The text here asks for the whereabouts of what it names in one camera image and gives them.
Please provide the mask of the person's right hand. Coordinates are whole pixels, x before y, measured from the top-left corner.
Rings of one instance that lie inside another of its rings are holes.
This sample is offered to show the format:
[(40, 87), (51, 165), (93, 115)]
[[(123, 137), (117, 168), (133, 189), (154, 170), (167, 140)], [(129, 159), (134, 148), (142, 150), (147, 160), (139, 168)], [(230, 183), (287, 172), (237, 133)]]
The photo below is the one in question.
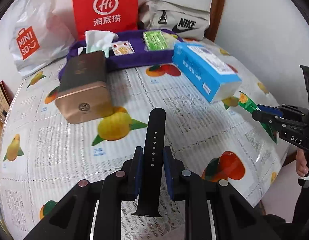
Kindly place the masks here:
[(297, 149), (295, 168), (299, 177), (304, 177), (308, 174), (307, 160), (305, 158), (304, 150)]

